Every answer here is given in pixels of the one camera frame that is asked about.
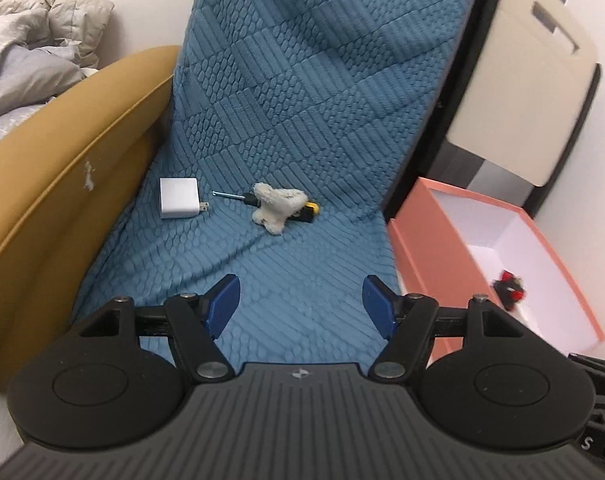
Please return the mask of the white fluffy hair clip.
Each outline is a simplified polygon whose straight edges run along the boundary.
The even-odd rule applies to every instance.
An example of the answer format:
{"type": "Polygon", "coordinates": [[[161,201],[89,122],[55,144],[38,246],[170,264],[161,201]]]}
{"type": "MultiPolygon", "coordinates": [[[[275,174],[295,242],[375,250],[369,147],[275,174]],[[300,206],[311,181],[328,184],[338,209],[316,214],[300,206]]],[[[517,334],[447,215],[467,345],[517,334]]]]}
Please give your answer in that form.
{"type": "Polygon", "coordinates": [[[254,188],[259,206],[252,213],[252,221],[263,226],[271,235],[281,235],[286,221],[304,208],[308,196],[296,188],[272,188],[268,183],[256,183],[254,188]]]}

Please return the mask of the red black toy figure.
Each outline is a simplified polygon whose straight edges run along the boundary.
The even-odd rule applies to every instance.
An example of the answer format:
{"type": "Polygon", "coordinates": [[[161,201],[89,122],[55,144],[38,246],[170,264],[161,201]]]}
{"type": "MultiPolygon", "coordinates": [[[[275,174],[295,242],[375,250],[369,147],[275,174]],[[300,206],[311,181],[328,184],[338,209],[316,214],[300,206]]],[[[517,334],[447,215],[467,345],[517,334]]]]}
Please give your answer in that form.
{"type": "Polygon", "coordinates": [[[497,294],[504,310],[513,311],[516,305],[525,298],[525,289],[521,279],[503,270],[499,278],[493,282],[493,290],[497,294]]]}

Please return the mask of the pink cardboard box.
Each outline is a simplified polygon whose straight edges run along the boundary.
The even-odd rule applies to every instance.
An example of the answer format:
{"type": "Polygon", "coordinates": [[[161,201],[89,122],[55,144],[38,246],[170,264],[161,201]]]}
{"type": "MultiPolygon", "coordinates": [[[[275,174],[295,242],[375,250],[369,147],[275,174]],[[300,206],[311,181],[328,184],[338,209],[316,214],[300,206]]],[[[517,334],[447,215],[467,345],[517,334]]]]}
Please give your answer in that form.
{"type": "Polygon", "coordinates": [[[605,341],[586,296],[523,209],[421,179],[387,231],[405,292],[464,308],[475,294],[497,301],[493,284],[510,272],[525,290],[513,316],[554,348],[583,353],[605,341]]]}

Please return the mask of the white charger left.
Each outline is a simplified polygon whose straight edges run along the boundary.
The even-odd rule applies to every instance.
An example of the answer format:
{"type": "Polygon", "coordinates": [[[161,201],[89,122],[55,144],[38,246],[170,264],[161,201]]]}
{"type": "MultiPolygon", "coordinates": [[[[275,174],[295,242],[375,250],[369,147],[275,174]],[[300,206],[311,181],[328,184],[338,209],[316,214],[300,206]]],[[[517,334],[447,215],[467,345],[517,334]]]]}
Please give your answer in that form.
{"type": "Polygon", "coordinates": [[[185,219],[207,211],[209,203],[200,199],[196,178],[160,178],[159,209],[161,219],[185,219]]]}

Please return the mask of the yellow black screwdriver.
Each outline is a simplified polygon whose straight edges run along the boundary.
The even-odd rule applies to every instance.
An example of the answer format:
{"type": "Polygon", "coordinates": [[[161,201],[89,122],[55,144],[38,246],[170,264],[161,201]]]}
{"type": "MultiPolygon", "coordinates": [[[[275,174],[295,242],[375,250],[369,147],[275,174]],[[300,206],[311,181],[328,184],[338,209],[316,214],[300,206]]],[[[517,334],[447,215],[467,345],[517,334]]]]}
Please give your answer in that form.
{"type": "MultiPolygon", "coordinates": [[[[252,194],[252,192],[245,193],[243,195],[231,194],[231,193],[223,193],[212,191],[212,196],[227,198],[228,200],[236,200],[237,202],[242,202],[247,206],[252,206],[254,208],[260,207],[260,200],[252,194]]],[[[316,216],[320,213],[320,205],[313,202],[307,202],[301,210],[298,210],[291,214],[288,218],[289,220],[312,223],[315,221],[316,216]]]]}

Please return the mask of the blue textured chair cover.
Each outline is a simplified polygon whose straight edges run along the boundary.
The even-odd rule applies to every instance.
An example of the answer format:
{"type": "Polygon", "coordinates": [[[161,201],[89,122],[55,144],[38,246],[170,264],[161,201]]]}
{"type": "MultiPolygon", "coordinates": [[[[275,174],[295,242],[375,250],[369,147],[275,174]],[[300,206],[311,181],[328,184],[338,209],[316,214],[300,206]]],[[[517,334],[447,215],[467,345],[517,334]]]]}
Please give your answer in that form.
{"type": "Polygon", "coordinates": [[[75,320],[116,296],[155,306],[240,279],[218,339],[232,366],[357,363],[384,347],[361,304],[397,286],[381,211],[446,76],[473,0],[194,0],[171,130],[84,278],[75,320]],[[209,209],[160,218],[159,179],[196,178],[209,209]],[[320,205],[281,235],[252,221],[256,183],[320,205]]]}

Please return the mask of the grey crumpled duvet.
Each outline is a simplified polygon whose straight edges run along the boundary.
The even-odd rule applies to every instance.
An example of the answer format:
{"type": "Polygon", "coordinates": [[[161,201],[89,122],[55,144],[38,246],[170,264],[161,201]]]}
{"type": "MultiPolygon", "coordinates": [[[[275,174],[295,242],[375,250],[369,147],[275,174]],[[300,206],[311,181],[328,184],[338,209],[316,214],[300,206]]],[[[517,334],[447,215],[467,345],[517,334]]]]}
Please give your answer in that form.
{"type": "Polygon", "coordinates": [[[97,72],[109,0],[0,0],[0,142],[97,72]]]}

